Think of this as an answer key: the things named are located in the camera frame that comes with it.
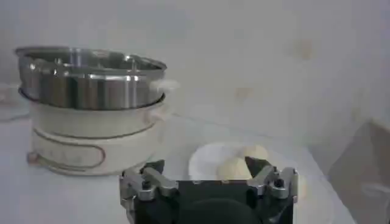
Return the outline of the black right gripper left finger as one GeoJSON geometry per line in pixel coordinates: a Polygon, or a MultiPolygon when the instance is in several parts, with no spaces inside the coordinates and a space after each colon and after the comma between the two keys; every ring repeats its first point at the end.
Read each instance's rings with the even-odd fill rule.
{"type": "Polygon", "coordinates": [[[121,199],[138,197],[141,201],[152,201],[157,192],[164,197],[172,197],[179,191],[179,183],[162,174],[164,166],[165,160],[160,159],[148,162],[138,170],[124,170],[120,175],[121,199]]]}

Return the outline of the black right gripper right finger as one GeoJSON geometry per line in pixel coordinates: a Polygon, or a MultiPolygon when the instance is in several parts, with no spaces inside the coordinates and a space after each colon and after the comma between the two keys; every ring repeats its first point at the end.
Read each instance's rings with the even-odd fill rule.
{"type": "Polygon", "coordinates": [[[279,171],[267,161],[249,156],[245,157],[245,162],[252,175],[247,185],[255,188],[257,195],[269,194],[280,200],[298,199],[298,171],[295,168],[286,167],[279,171]]]}

